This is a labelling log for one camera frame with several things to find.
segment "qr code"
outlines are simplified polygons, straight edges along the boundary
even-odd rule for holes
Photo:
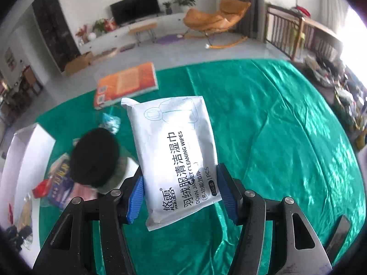
[[[104,94],[99,95],[97,98],[97,104],[100,105],[101,103],[104,103],[104,102],[105,102],[105,95]]]
[[[170,187],[168,190],[159,189],[163,194],[162,207],[165,211],[174,211],[177,209],[177,201],[175,191]]]
[[[107,90],[107,86],[100,87],[98,88],[98,94],[104,93],[106,92],[106,90]]]

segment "white wipes package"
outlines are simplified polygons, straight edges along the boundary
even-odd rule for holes
[[[202,96],[138,103],[127,109],[144,177],[148,230],[169,225],[222,198],[217,151]]]

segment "open white cardboard box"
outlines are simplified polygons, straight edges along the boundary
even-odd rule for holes
[[[13,209],[14,224],[21,214],[24,198],[45,176],[55,140],[39,125],[33,124],[14,134],[0,182],[0,225],[11,226],[8,220],[9,204]],[[40,252],[40,199],[32,200],[33,241],[30,249],[22,246],[23,259],[32,268]]]

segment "wooden railing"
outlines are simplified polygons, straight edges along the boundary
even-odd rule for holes
[[[292,61],[301,45],[327,59],[340,56],[343,44],[324,25],[271,4],[267,4],[265,13],[264,42],[272,44]]]

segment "green satin fabric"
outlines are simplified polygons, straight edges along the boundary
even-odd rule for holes
[[[366,204],[363,182],[348,138],[317,90],[288,62],[229,60],[157,72],[159,90],[136,97],[139,102],[174,97],[204,97],[217,147],[218,161],[231,175],[264,198],[292,196],[326,243],[338,217],[345,214],[351,231],[338,256],[360,231]],[[37,121],[55,139],[50,163],[72,149],[72,139],[98,126],[94,92],[59,105]],[[103,111],[119,116],[119,143],[136,156],[130,122],[119,107]],[[44,243],[60,212],[40,210]],[[124,230],[137,274],[227,274],[241,227],[228,219],[222,202],[172,225],[148,232],[142,206]],[[260,274],[266,274],[271,248],[271,222]],[[98,274],[103,260],[98,224],[94,224]]]

